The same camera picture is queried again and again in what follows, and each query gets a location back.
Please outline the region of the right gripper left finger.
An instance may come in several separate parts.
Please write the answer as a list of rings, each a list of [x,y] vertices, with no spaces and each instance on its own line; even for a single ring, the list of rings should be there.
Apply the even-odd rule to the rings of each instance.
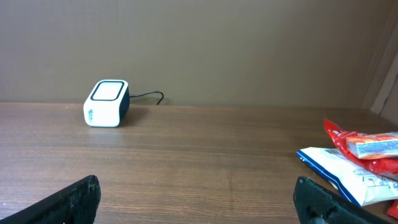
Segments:
[[[101,200],[100,183],[89,175],[1,220],[1,224],[93,224]]]

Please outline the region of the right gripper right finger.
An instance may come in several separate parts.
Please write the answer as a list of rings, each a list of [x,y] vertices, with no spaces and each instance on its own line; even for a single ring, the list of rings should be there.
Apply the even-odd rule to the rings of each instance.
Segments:
[[[330,177],[339,194],[300,176],[295,184],[293,201],[300,223],[355,223],[383,224],[388,221],[361,206],[364,203],[365,185],[357,178],[351,180]]]

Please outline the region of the cream snack pouch blue seal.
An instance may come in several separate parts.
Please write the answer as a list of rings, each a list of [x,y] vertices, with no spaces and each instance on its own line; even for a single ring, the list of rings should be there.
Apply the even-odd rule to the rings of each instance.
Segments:
[[[359,207],[397,199],[396,181],[363,169],[338,149],[308,147],[298,150],[297,157]]]

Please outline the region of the red candy bar wrapper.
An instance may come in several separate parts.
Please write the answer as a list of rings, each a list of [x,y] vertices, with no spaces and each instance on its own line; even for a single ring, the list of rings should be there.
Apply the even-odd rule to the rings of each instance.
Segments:
[[[390,217],[398,219],[398,200],[395,200],[393,204],[387,209],[386,212]]]

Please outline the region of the red snack bag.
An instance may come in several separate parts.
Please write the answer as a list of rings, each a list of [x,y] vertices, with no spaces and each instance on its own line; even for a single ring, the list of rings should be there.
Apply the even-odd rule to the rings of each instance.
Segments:
[[[341,129],[338,125],[330,120],[324,120],[324,129],[329,135],[333,144],[343,153],[343,155],[351,162],[360,167],[371,171],[375,174],[383,175],[393,179],[397,178],[397,157],[389,157],[382,159],[358,159],[349,152],[346,145],[346,138],[351,136],[370,135],[359,133],[357,131],[346,131]]]

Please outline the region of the orange tissue pack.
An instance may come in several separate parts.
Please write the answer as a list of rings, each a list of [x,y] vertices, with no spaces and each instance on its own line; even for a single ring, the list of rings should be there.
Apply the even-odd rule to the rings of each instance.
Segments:
[[[347,137],[346,145],[358,159],[397,157],[397,132]]]

